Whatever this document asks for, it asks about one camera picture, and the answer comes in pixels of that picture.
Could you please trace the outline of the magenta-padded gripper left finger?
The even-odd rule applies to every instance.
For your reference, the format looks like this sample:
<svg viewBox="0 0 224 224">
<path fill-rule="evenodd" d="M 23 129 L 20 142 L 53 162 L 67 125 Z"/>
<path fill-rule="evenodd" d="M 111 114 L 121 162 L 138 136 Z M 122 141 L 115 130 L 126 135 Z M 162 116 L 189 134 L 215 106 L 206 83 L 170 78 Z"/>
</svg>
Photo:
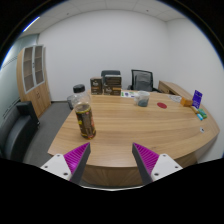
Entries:
<svg viewBox="0 0 224 224">
<path fill-rule="evenodd" d="M 90 144 L 85 143 L 66 154 L 56 154 L 41 169 L 72 183 L 79 184 L 90 155 Z"/>
</svg>

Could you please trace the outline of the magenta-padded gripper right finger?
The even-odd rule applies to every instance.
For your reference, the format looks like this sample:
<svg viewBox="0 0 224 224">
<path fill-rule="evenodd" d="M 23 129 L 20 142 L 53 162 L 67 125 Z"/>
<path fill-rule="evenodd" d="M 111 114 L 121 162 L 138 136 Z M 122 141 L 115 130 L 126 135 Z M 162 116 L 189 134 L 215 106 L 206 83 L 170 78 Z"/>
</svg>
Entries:
<svg viewBox="0 0 224 224">
<path fill-rule="evenodd" d="M 144 185 L 182 169 L 169 155 L 157 154 L 137 143 L 132 145 L 132 154 Z"/>
</svg>

